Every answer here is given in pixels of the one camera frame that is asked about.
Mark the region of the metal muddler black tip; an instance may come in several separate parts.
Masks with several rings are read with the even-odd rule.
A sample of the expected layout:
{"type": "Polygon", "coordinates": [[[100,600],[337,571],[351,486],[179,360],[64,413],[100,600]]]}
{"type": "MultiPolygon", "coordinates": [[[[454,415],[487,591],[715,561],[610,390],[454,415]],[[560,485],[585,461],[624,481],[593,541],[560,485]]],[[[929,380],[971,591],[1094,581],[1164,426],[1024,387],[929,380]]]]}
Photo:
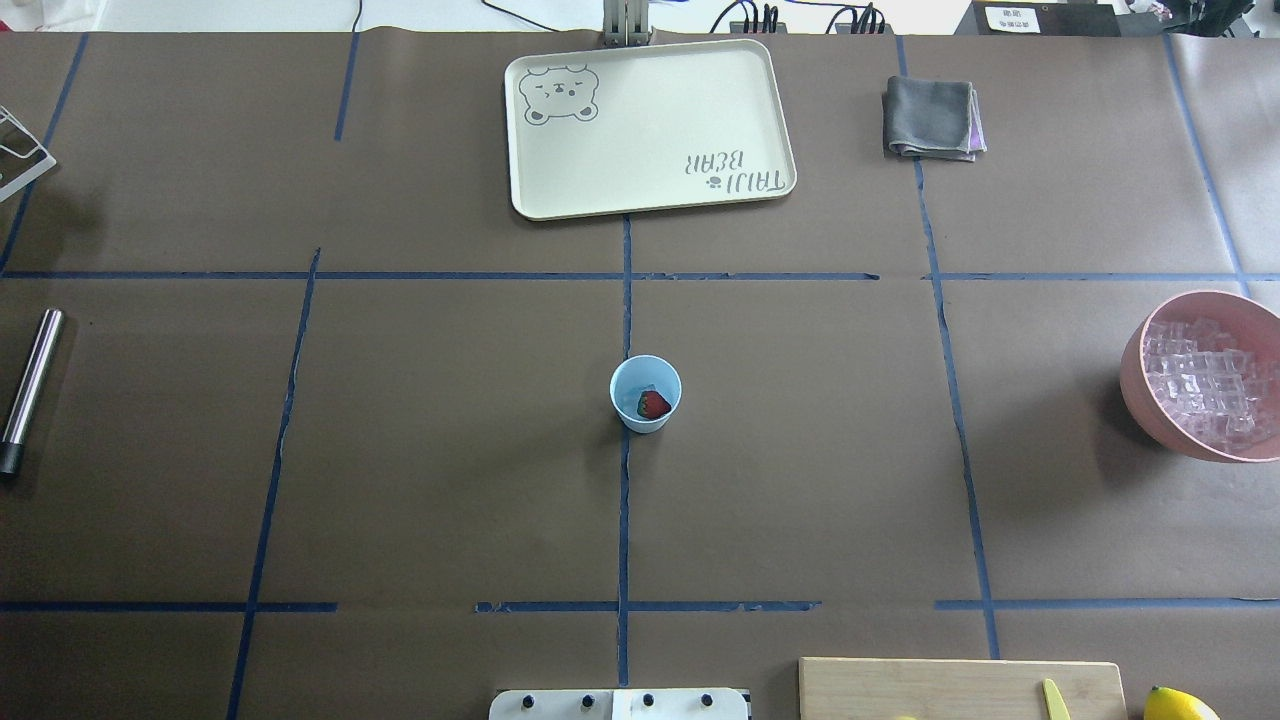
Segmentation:
{"type": "Polygon", "coordinates": [[[26,368],[15,388],[10,411],[3,428],[1,478],[4,480],[13,480],[20,474],[29,424],[56,352],[64,320],[65,313],[61,309],[47,307],[35,333],[26,368]]]}

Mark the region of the light blue cup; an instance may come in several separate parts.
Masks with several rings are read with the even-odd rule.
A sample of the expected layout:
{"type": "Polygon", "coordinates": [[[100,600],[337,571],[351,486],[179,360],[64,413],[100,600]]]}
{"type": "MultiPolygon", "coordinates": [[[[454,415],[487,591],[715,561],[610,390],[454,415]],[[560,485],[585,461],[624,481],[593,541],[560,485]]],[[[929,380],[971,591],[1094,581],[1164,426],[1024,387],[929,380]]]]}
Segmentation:
{"type": "Polygon", "coordinates": [[[675,366],[654,355],[626,359],[614,369],[609,383],[614,413],[625,427],[639,434],[659,430],[680,406],[682,392],[675,366]]]}

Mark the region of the pink bowl of ice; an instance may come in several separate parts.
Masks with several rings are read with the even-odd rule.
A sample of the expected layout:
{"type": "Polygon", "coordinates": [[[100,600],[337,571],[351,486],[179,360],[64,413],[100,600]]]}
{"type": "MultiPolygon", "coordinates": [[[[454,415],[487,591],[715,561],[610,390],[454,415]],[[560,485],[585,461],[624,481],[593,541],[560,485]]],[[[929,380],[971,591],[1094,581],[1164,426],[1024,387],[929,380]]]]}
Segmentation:
{"type": "Polygon", "coordinates": [[[1123,351],[1135,421],[1167,448],[1215,462],[1277,461],[1277,314],[1215,290],[1157,306],[1123,351]]]}

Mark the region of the metal cup rack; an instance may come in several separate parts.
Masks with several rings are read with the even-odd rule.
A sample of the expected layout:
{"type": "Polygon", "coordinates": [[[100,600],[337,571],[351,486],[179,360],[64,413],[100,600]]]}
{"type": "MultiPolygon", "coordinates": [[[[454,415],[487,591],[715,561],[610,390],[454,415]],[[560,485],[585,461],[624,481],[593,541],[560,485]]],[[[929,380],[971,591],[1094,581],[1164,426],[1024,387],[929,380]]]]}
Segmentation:
{"type": "Polygon", "coordinates": [[[14,197],[58,165],[54,155],[5,106],[1,106],[1,202],[14,197]]]}

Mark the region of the cream bear tray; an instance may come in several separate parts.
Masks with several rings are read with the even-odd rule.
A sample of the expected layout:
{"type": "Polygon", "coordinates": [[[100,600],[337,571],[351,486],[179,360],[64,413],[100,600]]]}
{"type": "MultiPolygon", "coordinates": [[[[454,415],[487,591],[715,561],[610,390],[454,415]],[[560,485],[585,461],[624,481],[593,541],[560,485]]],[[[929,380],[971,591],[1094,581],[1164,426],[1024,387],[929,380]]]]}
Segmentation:
{"type": "Polygon", "coordinates": [[[529,220],[754,202],[797,182],[755,40],[521,56],[504,94],[509,197],[529,220]]]}

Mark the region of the grey folded cloth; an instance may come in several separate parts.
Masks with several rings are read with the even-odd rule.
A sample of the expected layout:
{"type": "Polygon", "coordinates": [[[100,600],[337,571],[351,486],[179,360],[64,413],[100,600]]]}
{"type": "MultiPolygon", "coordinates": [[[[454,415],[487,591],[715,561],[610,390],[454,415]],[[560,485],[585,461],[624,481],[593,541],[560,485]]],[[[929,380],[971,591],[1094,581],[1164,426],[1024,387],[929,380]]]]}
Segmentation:
{"type": "Polygon", "coordinates": [[[892,76],[883,119],[884,146],[902,158],[974,161],[988,150],[973,82],[892,76]]]}

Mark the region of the wooden cutting board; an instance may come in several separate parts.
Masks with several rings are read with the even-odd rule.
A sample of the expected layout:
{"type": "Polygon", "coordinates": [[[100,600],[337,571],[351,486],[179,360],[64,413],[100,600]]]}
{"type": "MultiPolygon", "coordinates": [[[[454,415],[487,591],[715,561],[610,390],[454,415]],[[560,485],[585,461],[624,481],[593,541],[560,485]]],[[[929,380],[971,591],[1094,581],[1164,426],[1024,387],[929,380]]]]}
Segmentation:
{"type": "Polygon", "coordinates": [[[1115,664],[801,657],[803,719],[1047,719],[1043,682],[1073,719],[1125,719],[1115,664]]]}

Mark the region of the black box white label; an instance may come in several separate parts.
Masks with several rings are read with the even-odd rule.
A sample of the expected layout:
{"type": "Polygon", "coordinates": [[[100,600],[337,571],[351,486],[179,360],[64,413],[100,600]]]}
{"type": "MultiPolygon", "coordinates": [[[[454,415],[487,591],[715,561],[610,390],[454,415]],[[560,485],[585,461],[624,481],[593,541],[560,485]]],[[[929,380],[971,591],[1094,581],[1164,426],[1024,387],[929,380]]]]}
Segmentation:
{"type": "Polygon", "coordinates": [[[1110,4],[970,1],[954,35],[1120,37],[1123,33],[1110,4]]]}

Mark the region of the yellow plastic knife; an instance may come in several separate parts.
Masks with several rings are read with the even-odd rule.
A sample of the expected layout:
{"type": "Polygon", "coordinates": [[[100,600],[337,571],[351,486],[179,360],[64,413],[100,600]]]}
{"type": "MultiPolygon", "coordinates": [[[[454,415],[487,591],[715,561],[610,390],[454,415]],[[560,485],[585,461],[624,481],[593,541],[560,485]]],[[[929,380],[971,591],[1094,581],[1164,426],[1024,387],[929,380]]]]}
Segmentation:
{"type": "Polygon", "coordinates": [[[1062,692],[1053,679],[1042,680],[1042,692],[1048,720],[1071,720],[1062,692]]]}

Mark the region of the yellow lemon near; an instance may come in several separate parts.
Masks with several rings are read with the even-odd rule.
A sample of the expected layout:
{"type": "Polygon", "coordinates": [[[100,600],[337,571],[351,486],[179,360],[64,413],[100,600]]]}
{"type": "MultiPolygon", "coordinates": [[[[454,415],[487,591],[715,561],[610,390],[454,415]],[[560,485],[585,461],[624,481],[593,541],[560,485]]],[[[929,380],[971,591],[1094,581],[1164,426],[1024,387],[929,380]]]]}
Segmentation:
{"type": "Polygon", "coordinates": [[[1219,720],[1203,700],[1167,685],[1153,685],[1146,697],[1144,720],[1219,720]]]}

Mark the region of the aluminium frame post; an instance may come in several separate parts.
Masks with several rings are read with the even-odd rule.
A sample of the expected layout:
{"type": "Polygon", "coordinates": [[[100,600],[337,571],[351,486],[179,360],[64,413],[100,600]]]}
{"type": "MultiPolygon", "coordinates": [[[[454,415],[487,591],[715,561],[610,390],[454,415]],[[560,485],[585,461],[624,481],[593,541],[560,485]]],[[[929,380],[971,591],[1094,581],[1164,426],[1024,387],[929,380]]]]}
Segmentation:
{"type": "Polygon", "coordinates": [[[649,0],[604,0],[602,19],[604,47],[643,47],[652,42],[649,0]]]}

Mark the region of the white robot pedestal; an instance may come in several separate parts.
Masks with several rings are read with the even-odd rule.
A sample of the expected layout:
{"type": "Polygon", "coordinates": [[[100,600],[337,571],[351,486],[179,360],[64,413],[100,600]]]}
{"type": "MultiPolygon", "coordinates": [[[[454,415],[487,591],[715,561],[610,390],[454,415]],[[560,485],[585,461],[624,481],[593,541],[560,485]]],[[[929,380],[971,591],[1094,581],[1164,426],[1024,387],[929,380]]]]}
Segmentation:
{"type": "Polygon", "coordinates": [[[751,719],[746,691],[728,687],[511,689],[489,719],[751,719]]]}

